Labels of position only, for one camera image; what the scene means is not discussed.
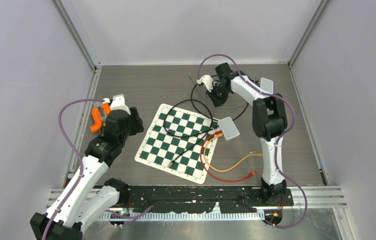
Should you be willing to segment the white switch box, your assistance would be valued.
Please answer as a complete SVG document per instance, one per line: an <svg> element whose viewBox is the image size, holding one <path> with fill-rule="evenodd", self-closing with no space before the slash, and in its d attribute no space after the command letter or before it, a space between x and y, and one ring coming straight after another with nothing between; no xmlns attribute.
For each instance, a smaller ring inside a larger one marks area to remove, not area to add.
<svg viewBox="0 0 376 240"><path fill-rule="evenodd" d="M225 140L232 140L240 135L238 128L236 127L231 117L225 117L217 121L217 124L222 131Z"/></svg>
<svg viewBox="0 0 376 240"><path fill-rule="evenodd" d="M260 79L260 88L263 91L265 91L269 94L273 94L274 93L274 82L270 79L262 77Z"/></svg>

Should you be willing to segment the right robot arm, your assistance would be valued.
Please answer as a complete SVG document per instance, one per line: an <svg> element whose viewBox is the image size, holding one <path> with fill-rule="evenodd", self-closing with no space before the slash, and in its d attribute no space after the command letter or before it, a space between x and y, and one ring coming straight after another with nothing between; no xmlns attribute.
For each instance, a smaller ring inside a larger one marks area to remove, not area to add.
<svg viewBox="0 0 376 240"><path fill-rule="evenodd" d="M288 121L282 96L256 85L242 72L231 70L228 63L215 67L219 83L206 83L206 94L215 107L222 106L229 94L238 94L252 107L252 128L263 151L260 199L274 205L287 191L282 175L282 142Z"/></svg>

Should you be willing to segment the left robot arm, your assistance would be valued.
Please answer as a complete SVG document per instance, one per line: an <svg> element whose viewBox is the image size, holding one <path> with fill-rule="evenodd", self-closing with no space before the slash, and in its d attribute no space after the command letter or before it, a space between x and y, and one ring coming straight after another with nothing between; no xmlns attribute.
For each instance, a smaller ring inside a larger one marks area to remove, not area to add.
<svg viewBox="0 0 376 240"><path fill-rule="evenodd" d="M36 212L32 216L30 226L37 240L80 240L108 208L128 203L128 184L115 178L107 180L90 200L86 198L121 154L127 138L143 131L143 121L136 107L110 111L102 135L89 143L75 177L45 213Z"/></svg>

